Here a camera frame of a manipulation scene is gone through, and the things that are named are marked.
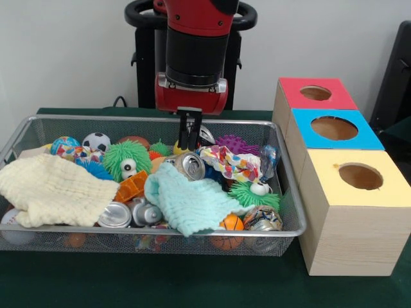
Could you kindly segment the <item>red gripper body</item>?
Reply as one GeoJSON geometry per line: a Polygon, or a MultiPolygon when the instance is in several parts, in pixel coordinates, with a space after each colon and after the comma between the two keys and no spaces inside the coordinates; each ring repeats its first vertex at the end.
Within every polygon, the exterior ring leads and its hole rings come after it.
{"type": "Polygon", "coordinates": [[[229,88],[227,80],[220,78],[217,84],[206,88],[189,88],[167,79],[165,73],[155,77],[155,106],[167,112],[178,108],[197,108],[203,114],[219,115],[225,108],[229,88]]]}

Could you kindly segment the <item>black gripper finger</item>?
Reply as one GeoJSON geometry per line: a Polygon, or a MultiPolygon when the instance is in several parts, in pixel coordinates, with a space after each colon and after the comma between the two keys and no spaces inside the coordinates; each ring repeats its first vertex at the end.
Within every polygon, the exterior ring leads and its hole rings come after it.
{"type": "Polygon", "coordinates": [[[195,108],[190,112],[190,115],[194,119],[194,122],[189,135],[189,149],[195,150],[197,148],[198,137],[202,124],[202,110],[200,108],[195,108]]]}
{"type": "Polygon", "coordinates": [[[189,112],[185,108],[178,108],[177,114],[180,116],[178,147],[181,150],[186,150],[189,143],[189,131],[187,127],[189,112]]]}

